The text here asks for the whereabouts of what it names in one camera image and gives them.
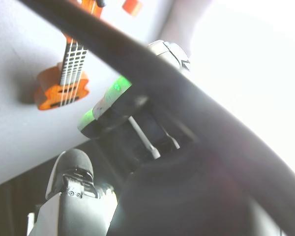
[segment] blurry black bar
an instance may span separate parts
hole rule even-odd
[[[287,235],[295,236],[295,175],[250,130],[166,62],[73,3],[22,2],[81,41],[133,86],[143,89],[151,102],[196,142],[207,146],[213,158],[228,169]]]

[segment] orange object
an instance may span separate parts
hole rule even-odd
[[[142,3],[137,0],[126,0],[122,8],[132,16],[136,16],[142,7]]]
[[[77,4],[90,14],[100,17],[102,8],[94,0]],[[37,76],[40,86],[34,91],[34,100],[40,110],[49,110],[80,100],[88,95],[89,82],[82,71],[87,49],[67,34],[63,62],[44,70]]]

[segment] toy guitar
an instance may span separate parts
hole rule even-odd
[[[87,12],[100,17],[101,1],[77,1]],[[88,50],[70,36],[64,34],[66,47],[62,63],[42,71],[37,80],[40,86],[34,92],[35,103],[40,110],[49,110],[70,104],[85,97],[89,91],[87,75],[82,71]]]

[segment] fretboard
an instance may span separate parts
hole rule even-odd
[[[82,44],[77,42],[67,44],[61,69],[60,85],[78,82],[87,52],[88,50]]]

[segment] guitar string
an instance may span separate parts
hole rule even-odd
[[[76,49],[74,51],[74,59],[75,59],[75,56],[76,56],[76,52],[77,52],[77,49],[78,49],[78,42],[76,41],[75,42],[76,44]],[[74,60],[72,60],[72,67],[71,67],[71,75],[70,75],[70,81],[68,83],[68,89],[67,89],[67,92],[66,92],[66,97],[65,97],[65,101],[64,101],[64,104],[67,105],[68,104],[68,95],[69,95],[69,90],[70,90],[70,85],[71,85],[71,81],[72,81],[72,76],[73,76],[73,68],[74,68]]]
[[[81,54],[80,54],[80,58],[79,60],[77,61],[78,63],[77,64],[77,68],[76,68],[76,74],[75,74],[75,79],[73,81],[73,87],[72,87],[72,90],[71,90],[71,93],[70,93],[70,97],[69,97],[69,103],[72,103],[75,101],[75,96],[76,96],[76,92],[78,90],[78,86],[79,86],[79,83],[80,83],[80,78],[81,78],[81,73],[79,74],[79,67],[80,67],[80,64],[82,63],[81,61],[83,60],[82,56],[83,56],[83,51],[84,51],[84,46],[82,46],[82,49],[80,50]],[[74,88],[74,84],[77,82],[77,85],[75,87],[75,94],[73,96],[73,100],[72,99],[72,94],[73,94],[73,88]]]
[[[91,10],[91,14],[93,14],[93,12],[94,12],[95,4],[96,4],[96,1],[93,2],[93,6],[92,6],[92,10]],[[76,87],[75,92],[74,92],[73,99],[75,99],[75,97],[76,97],[76,95],[77,95],[77,91],[78,91],[78,88],[79,88],[79,85],[80,85],[81,76],[82,76],[82,68],[81,68],[81,74],[80,74],[80,77],[79,77],[78,82],[77,82],[77,87]]]
[[[65,88],[65,82],[66,82],[66,79],[67,79],[67,75],[68,75],[68,68],[69,68],[69,59],[70,59],[70,52],[71,52],[71,49],[72,49],[72,43],[73,43],[73,38],[71,38],[71,43],[70,43],[70,49],[69,49],[69,52],[68,52],[68,57],[67,57],[67,68],[65,70],[65,74],[64,74],[64,82],[63,82],[63,85],[62,85],[62,93],[61,93],[61,101],[60,101],[60,106],[62,106],[63,104],[63,96],[64,96],[64,88]]]

